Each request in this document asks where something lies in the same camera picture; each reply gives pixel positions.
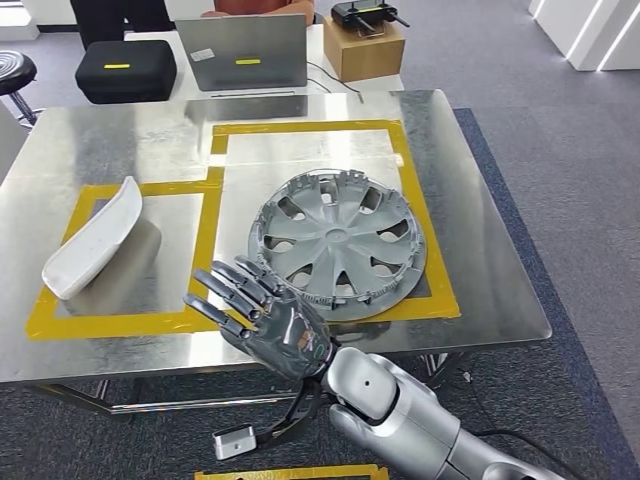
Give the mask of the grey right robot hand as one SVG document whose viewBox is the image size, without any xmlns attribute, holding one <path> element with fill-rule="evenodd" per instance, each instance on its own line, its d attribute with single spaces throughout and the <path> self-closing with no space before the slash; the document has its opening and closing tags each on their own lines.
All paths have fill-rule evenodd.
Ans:
<svg viewBox="0 0 640 480">
<path fill-rule="evenodd" d="M 245 325 L 192 293 L 186 305 L 217 324 L 233 347 L 293 380 L 321 379 L 339 345 L 326 321 L 294 289 L 246 256 L 234 267 L 214 261 L 193 277 L 248 322 Z"/>
</svg>

